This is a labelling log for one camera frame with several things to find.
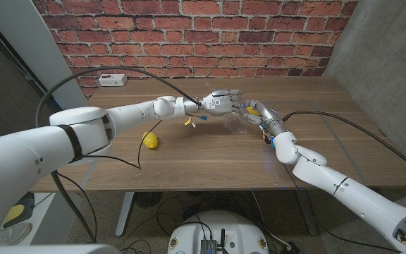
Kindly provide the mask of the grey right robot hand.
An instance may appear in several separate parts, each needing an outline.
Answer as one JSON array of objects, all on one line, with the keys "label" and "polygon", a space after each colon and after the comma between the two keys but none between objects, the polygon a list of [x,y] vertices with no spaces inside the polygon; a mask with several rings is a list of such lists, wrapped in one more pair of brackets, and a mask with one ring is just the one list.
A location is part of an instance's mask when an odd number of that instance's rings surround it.
[{"label": "grey right robot hand", "polygon": [[258,126],[264,124],[266,130],[270,132],[273,137],[276,137],[277,135],[287,131],[287,128],[284,126],[284,123],[281,120],[279,114],[262,102],[251,99],[246,101],[245,106],[252,107],[253,110],[256,110],[259,114],[257,116],[249,112],[244,113],[244,115],[247,117],[247,120],[250,123]]}]

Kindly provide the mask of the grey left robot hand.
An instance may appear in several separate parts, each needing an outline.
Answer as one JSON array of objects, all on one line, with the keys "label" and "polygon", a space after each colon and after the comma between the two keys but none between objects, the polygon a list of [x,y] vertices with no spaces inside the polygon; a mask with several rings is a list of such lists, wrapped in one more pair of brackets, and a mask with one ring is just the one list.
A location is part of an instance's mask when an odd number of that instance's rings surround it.
[{"label": "grey left robot hand", "polygon": [[215,90],[203,98],[202,106],[212,116],[223,116],[240,111],[242,95],[241,90]]}]

